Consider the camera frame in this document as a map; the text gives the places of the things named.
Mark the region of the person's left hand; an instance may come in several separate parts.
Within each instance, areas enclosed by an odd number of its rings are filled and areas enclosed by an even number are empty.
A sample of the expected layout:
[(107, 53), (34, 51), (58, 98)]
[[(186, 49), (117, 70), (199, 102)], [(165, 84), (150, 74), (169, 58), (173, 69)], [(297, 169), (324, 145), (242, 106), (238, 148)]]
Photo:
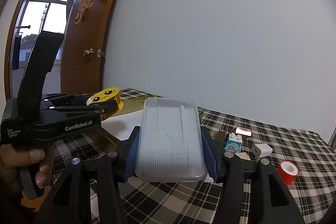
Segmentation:
[(22, 191), (19, 169), (38, 164), (39, 170), (35, 182), (41, 189), (51, 182), (52, 166), (54, 163), (54, 146), (45, 149), (17, 149), (11, 144), (1, 146), (1, 181), (14, 193)]

